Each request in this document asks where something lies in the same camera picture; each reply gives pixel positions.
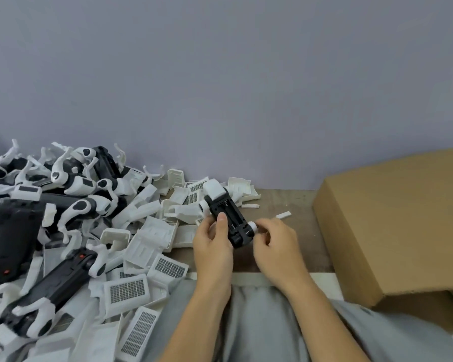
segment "wooden table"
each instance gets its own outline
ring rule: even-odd
[[[312,202],[317,191],[257,189],[262,198],[246,202],[259,204],[260,208],[241,209],[247,221],[261,217],[274,217],[290,211],[292,215],[284,219],[285,223],[297,231],[300,249],[310,272],[333,272],[332,262],[320,233],[317,219],[312,209]],[[193,249],[173,249],[168,254],[172,258],[186,263],[194,272]],[[259,272],[253,255],[252,244],[236,249],[234,252],[234,272]]]

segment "pile of parts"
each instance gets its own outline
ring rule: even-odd
[[[238,210],[260,198],[248,180],[150,174],[117,145],[116,159],[56,142],[58,157],[24,158],[12,143],[0,155],[0,361],[139,361],[188,270],[163,253],[192,247],[210,213],[227,214],[235,248],[256,232]]]

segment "brown cardboard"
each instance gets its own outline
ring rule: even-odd
[[[329,176],[314,211],[347,301],[453,290],[453,149]]]

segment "gray wall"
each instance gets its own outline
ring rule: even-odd
[[[453,147],[453,0],[0,0],[0,148],[306,189]]]

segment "gray pants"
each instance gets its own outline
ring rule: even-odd
[[[172,287],[168,304],[148,341],[143,362],[155,362],[161,356],[195,285],[193,280],[182,280]],[[453,338],[434,324],[408,315],[382,314],[342,301],[332,304],[374,362],[453,361]],[[213,361],[310,360],[294,312],[275,287],[232,286]]]

